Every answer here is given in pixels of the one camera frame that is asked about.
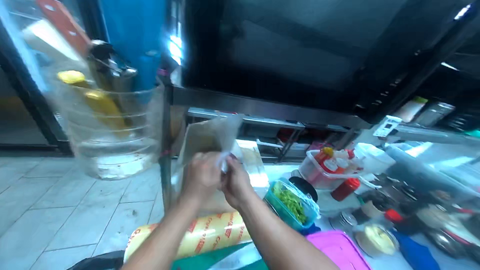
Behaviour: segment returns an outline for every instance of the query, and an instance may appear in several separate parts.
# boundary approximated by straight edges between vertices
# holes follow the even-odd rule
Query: bowl
[[[374,241],[371,239],[371,236],[369,236],[365,232],[366,230],[376,230],[376,231],[378,231],[382,234],[385,234],[387,236],[387,238],[393,244],[393,247],[392,247],[391,251],[393,251],[393,253],[398,251],[399,244],[398,244],[398,241],[395,238],[395,236],[393,236],[393,234],[391,232],[389,232],[388,230],[386,230],[384,227],[374,224],[374,225],[365,226],[364,231],[360,231],[360,232],[355,233],[355,239],[357,240],[357,243],[358,243],[359,247],[368,256],[375,258],[375,257],[383,256],[383,255],[392,255],[393,253],[390,252],[390,254],[389,254],[388,252],[386,252],[385,249],[382,249],[378,244],[374,243]]]

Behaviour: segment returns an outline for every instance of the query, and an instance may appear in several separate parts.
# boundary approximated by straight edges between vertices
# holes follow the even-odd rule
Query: plastic bag
[[[178,166],[173,175],[174,191],[180,194],[183,187],[183,169],[198,152],[222,152],[219,167],[226,171],[226,157],[235,145],[238,129],[242,123],[242,115],[218,117],[208,121],[190,124],[187,127],[185,139],[178,158]],[[235,211],[225,200],[221,191],[216,191],[213,196],[200,209],[199,215],[221,214]]]

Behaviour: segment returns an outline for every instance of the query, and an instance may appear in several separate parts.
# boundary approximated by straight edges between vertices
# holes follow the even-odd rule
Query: plastic tub
[[[117,180],[158,162],[163,85],[136,92],[59,87],[70,145],[87,174]]]
[[[354,150],[355,156],[363,160],[363,170],[374,174],[381,174],[395,164],[385,151],[371,144],[358,143]]]
[[[340,270],[372,270],[354,242],[342,231],[310,234],[307,240],[327,255]]]
[[[316,189],[337,188],[343,181],[349,177],[358,177],[360,174],[334,174],[325,172],[318,164],[314,156],[320,153],[320,150],[311,150],[307,152],[307,157],[299,167],[302,177],[307,180]]]
[[[268,192],[265,195],[265,199],[275,209],[275,211],[277,212],[281,220],[283,220],[288,226],[292,227],[294,230],[299,232],[301,230],[310,228],[315,222],[315,219],[317,219],[318,217],[318,211],[316,211],[313,206],[308,204],[303,198],[300,197],[300,200],[302,201],[303,210],[305,212],[305,216],[307,216],[307,221],[305,221],[304,224],[300,223],[300,221],[298,221],[298,219],[292,214],[292,212],[290,212],[290,210],[285,206],[285,204],[282,203],[280,199],[274,195],[273,187],[275,186],[276,182],[281,182],[283,184],[283,188],[286,188],[288,184],[296,188],[295,186],[293,186],[293,184],[288,182],[287,179],[280,178],[271,183],[270,188],[268,189]]]

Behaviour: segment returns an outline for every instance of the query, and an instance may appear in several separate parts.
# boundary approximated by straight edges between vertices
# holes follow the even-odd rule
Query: plastic wrap roll
[[[132,233],[125,250],[124,262],[157,226],[158,223],[141,226]],[[175,259],[251,241],[250,234],[238,212],[210,215],[198,218],[190,224]]]

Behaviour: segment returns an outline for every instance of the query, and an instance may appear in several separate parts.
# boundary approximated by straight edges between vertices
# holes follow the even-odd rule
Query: label
[[[338,166],[336,165],[335,161],[333,160],[325,160],[324,161],[324,166],[331,170],[332,172],[335,172],[338,169]]]

